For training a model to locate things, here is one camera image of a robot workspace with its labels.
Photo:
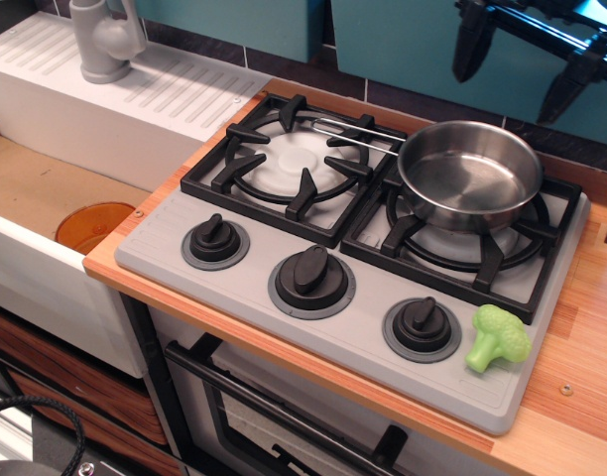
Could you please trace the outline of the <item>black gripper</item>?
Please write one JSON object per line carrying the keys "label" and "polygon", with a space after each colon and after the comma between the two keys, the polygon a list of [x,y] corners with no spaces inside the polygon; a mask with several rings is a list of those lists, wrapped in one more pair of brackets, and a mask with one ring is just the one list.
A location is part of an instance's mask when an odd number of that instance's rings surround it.
{"label": "black gripper", "polygon": [[[550,84],[536,123],[553,124],[595,79],[607,79],[607,8],[599,1],[457,1],[452,64],[458,82],[480,68],[501,29],[569,62]],[[593,66],[578,65],[591,54]]]}

